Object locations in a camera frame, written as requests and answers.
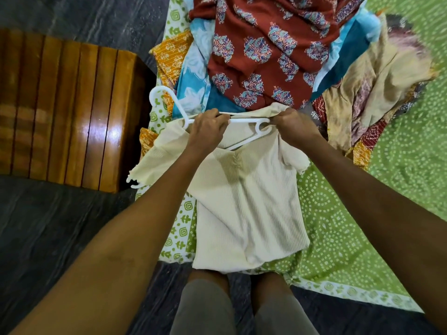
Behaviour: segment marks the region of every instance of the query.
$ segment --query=person's left hand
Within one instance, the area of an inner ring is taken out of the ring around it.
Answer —
[[[216,108],[198,114],[194,118],[185,152],[207,157],[221,142],[229,120],[228,114],[220,115]]]

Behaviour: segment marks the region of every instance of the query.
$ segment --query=leg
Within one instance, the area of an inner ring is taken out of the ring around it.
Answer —
[[[318,334],[281,275],[252,275],[251,281],[257,335]]]
[[[171,335],[235,334],[234,310],[226,275],[193,269],[171,328]]]

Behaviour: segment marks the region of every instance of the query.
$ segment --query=beige fabric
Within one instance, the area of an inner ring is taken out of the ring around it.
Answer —
[[[351,147],[353,103],[365,80],[372,89],[360,124],[369,127],[399,106],[411,85],[433,77],[431,57],[410,47],[398,49],[388,38],[385,15],[381,15],[380,20],[379,41],[372,43],[349,67],[339,87],[331,87],[323,93],[329,143],[343,152]]]
[[[281,104],[239,117],[271,117]],[[154,146],[130,172],[154,182],[184,150],[183,120],[166,125]],[[223,148],[253,135],[254,124],[232,123],[219,147],[198,168],[188,192],[197,199],[197,249],[193,267],[232,272],[253,269],[309,245],[296,186],[296,173],[309,166],[303,152],[289,146],[278,130],[236,151]]]

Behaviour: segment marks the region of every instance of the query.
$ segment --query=green printed fabric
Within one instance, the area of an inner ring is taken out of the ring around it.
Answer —
[[[402,14],[414,23],[440,74],[429,83],[423,99],[385,129],[372,153],[369,172],[447,219],[447,0],[368,0],[367,7]],[[188,27],[185,9],[183,0],[171,0],[165,37]],[[149,125],[157,133],[169,119],[161,97],[158,101]],[[316,292],[421,311],[315,166],[298,176],[297,185],[310,247],[249,273],[273,270],[294,285]],[[137,196],[145,190],[140,189]],[[195,199],[187,195],[183,202],[160,260],[181,263],[194,258]]]

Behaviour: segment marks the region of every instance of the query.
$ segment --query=ribbed knit fabric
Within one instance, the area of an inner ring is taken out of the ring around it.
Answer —
[[[280,104],[238,117],[271,117]],[[183,120],[167,124],[154,146],[130,172],[152,185],[184,150]],[[198,168],[188,192],[197,199],[197,249],[193,268],[232,272],[253,269],[309,245],[296,173],[309,166],[305,154],[272,132],[236,151],[223,148],[253,135],[254,124],[232,123]]]

